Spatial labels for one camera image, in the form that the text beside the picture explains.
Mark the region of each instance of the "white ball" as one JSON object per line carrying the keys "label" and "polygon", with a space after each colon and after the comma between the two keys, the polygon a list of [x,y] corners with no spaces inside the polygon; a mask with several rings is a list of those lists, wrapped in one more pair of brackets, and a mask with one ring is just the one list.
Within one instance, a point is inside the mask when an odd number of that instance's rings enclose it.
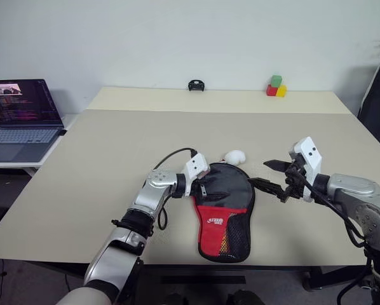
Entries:
{"label": "white ball", "polygon": [[243,151],[230,151],[224,156],[224,161],[231,165],[239,165],[246,160],[245,153]]}

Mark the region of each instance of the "laptop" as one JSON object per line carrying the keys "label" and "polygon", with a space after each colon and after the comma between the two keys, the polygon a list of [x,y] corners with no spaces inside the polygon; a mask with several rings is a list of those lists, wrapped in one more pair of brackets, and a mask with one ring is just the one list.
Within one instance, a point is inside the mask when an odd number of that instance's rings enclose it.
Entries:
{"label": "laptop", "polygon": [[39,162],[63,129],[43,79],[0,81],[0,162]]}

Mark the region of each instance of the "desk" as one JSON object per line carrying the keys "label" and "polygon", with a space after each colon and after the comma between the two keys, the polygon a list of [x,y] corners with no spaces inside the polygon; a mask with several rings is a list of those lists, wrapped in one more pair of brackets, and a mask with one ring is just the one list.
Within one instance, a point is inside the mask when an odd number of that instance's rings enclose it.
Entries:
{"label": "desk", "polygon": [[[149,170],[181,147],[197,148],[209,162],[241,149],[247,155],[241,168],[251,177],[284,185],[284,175],[262,162],[289,160],[291,145],[308,135],[323,155],[323,173],[380,183],[379,142],[331,92],[275,98],[259,91],[103,88],[1,221],[0,258],[90,262]],[[165,166],[179,171],[188,158],[177,155]],[[256,193],[252,249],[241,264],[364,264],[362,250],[328,208]],[[171,200],[166,210],[168,227],[155,228],[144,262],[214,264],[198,253],[191,200]]]}
{"label": "desk", "polygon": [[[70,127],[77,120],[77,114],[66,114],[63,118],[63,125],[65,130],[69,130]],[[47,160],[50,154],[55,150],[63,137],[57,137],[57,140],[50,146],[49,150],[44,154],[39,162],[0,162],[0,168],[23,168],[29,175],[33,176],[36,172],[35,168],[40,168],[43,163]]]}

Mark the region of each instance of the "white wall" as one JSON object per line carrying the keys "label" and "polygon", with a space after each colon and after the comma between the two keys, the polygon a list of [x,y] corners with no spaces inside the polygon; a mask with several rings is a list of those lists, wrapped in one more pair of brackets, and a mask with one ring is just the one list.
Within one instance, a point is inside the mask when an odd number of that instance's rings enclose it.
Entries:
{"label": "white wall", "polygon": [[62,113],[101,86],[333,90],[380,61],[380,0],[0,0],[0,79],[45,78]]}

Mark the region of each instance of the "printed logo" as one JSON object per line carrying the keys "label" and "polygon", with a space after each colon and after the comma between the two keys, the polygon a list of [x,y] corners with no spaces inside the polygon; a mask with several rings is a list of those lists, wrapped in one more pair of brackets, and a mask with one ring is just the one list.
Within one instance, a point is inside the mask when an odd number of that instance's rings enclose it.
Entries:
{"label": "printed logo", "polygon": [[207,220],[207,224],[211,224],[211,223],[222,224],[223,222],[224,222],[224,219],[222,218],[210,218]]}

